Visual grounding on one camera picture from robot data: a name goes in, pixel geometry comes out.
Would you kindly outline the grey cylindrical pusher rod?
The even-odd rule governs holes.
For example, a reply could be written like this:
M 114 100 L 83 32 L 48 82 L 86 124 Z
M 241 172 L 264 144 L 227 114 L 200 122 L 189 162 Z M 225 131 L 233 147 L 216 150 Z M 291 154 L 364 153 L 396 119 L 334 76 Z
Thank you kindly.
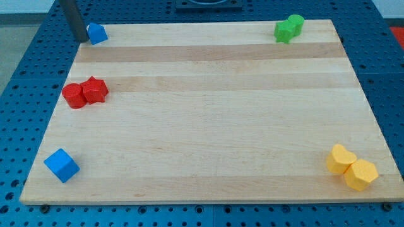
M 79 42 L 89 41 L 86 26 L 75 0 L 59 0 L 74 38 Z

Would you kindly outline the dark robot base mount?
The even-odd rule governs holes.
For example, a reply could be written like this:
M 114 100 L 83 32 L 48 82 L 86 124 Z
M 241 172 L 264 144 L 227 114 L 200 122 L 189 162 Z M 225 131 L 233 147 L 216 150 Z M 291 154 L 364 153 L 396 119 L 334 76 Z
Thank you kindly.
M 175 0 L 176 11 L 242 9 L 243 0 Z

